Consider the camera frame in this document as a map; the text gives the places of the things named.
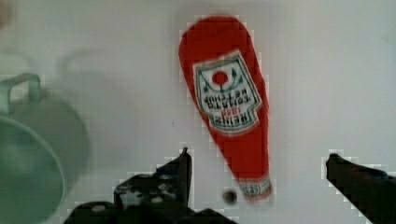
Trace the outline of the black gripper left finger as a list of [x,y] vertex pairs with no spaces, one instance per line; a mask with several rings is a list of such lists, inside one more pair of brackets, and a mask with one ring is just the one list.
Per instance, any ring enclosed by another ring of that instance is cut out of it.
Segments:
[[192,158],[184,147],[178,157],[158,167],[153,174],[138,174],[117,185],[114,203],[118,208],[138,206],[143,201],[178,202],[190,197]]

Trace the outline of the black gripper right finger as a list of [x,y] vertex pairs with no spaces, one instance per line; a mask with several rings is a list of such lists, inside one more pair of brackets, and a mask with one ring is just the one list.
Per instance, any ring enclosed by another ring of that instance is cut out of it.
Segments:
[[395,224],[395,177],[332,153],[326,178],[373,224]]

